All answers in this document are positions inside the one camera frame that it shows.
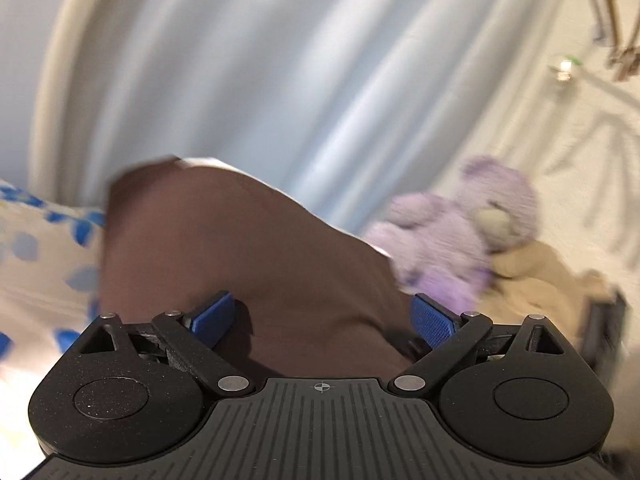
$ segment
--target blue gripper pad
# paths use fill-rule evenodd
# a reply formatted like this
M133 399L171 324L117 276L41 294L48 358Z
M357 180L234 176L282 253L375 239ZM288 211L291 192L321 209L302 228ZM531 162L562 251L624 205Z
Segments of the blue gripper pad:
M431 301L423 294L416 294L413 297L410 310L411 324L431 348L437 348L457 330L458 324L455 321L457 316L450 312L450 317L447 317L442 311L449 311L441 306L438 309L434 306L435 302L431 303Z
M193 316L187 328L208 348L213 348L226 331L231 328L236 316L236 304L229 292L217 295L212 303Z

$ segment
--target purple teddy bear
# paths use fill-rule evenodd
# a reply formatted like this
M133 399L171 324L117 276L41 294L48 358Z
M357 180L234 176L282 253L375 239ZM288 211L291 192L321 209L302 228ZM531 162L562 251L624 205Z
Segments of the purple teddy bear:
M364 239L389 255L405 291L461 314L488 283L490 252L533 238L536 213L521 173L478 156L465 165L454 201L426 192L395 197Z

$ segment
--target brown cloth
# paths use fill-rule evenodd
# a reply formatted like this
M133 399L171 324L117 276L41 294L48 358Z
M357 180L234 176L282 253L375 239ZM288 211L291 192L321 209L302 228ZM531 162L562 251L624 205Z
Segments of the brown cloth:
M176 161L111 187L103 311L149 322L228 290L246 308L216 351L256 381L388 380L411 364L383 335L410 330L410 296L382 254L258 180Z
M587 299L612 301L599 272L574 276L552 247L536 240L494 253L492 271L480 312L497 324L520 324L529 314L543 314L573 345L582 335Z

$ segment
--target crosshair symbol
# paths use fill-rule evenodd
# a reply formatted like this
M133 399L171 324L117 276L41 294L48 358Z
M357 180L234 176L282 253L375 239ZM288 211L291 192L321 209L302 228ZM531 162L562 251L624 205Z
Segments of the crosshair symbol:
M330 388L334 388L334 386L329 386L327 383L318 383L312 386L313 389L318 390L321 394L328 392Z

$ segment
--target curtain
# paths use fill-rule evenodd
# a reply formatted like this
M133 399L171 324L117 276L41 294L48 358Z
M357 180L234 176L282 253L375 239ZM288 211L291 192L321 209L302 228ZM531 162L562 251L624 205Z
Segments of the curtain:
M357 232L446 167L543 0L92 1L58 17L32 192L95 205L129 164L214 156Z

